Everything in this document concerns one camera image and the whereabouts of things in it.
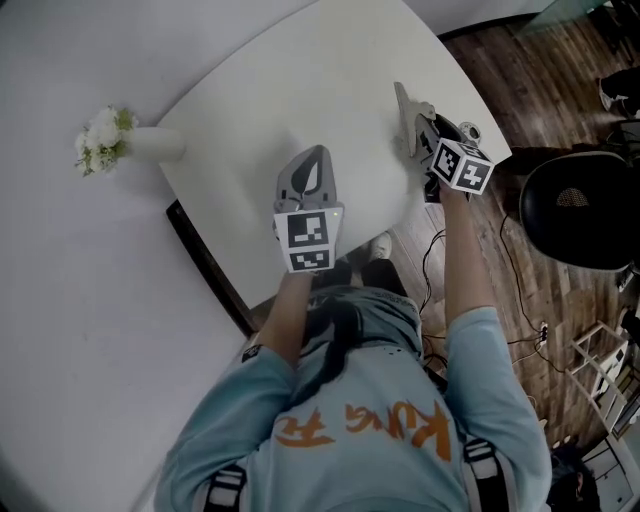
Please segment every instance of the black chair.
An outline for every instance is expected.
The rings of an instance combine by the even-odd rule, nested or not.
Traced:
[[[520,219],[543,254],[571,265],[618,271],[638,261],[640,171],[615,153],[579,153],[529,176]]]

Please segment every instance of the white shoe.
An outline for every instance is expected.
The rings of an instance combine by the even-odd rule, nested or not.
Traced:
[[[602,79],[598,78],[598,94],[600,95],[600,101],[602,102],[602,106],[604,109],[609,112],[613,103],[616,101],[614,98],[611,98],[605,94],[602,90]]]
[[[369,244],[369,261],[373,260],[388,260],[391,256],[391,248],[393,247],[393,241],[391,235],[386,231],[380,236],[371,240]]]

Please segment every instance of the sneaker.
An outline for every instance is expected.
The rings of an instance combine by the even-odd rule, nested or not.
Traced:
[[[635,112],[633,110],[629,110],[625,100],[622,100],[620,103],[620,111],[627,119],[640,119],[640,110],[636,110]]]
[[[393,241],[391,235],[386,231],[380,236],[371,240],[369,244],[369,261],[373,260],[388,260],[391,256],[391,248],[393,247]]]
[[[613,103],[616,101],[615,98],[611,98],[607,96],[605,92],[602,90],[602,79],[598,78],[598,94],[600,95],[600,101],[602,102],[602,106],[604,109],[609,112]]]

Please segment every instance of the black strap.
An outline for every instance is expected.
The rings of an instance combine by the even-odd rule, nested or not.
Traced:
[[[211,477],[203,512],[239,512],[240,493],[247,483],[247,473],[235,464]]]

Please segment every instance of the wooden floor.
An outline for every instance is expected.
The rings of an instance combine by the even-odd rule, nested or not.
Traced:
[[[570,148],[573,144],[604,140],[613,123],[622,118],[603,111],[596,79],[626,68],[627,63],[611,55],[587,20],[526,38],[517,37],[521,27],[489,28],[446,42],[510,146]],[[472,201],[480,242],[500,302],[501,320],[511,341],[534,335],[520,312],[514,274],[499,238],[507,186],[517,185],[521,179],[497,174],[487,192]],[[409,295],[418,304],[425,295],[422,257],[433,235],[444,227],[443,221],[442,208],[430,205],[413,212],[392,232],[392,260]],[[541,353],[557,369],[579,362],[568,348],[568,341],[579,337],[596,320],[615,327],[622,307],[635,307],[634,289],[620,296],[614,275],[572,268],[542,256],[527,243],[520,226],[511,219],[506,222],[504,238],[520,278],[525,310],[535,327],[543,321],[550,326],[548,345]],[[428,263],[433,295],[423,314],[426,335],[442,336],[445,332],[444,243],[436,243]],[[441,350],[441,342],[431,339],[431,343]],[[596,343],[595,352],[605,355],[615,344],[614,339],[603,337]],[[534,342],[511,345],[510,350],[515,361],[532,354]],[[578,435],[581,444],[588,445],[604,435],[586,399],[541,357],[529,357],[514,368],[525,391],[533,397],[538,417],[549,422],[546,432],[550,444],[567,435]],[[594,380],[595,372],[590,369],[581,378],[588,389]]]

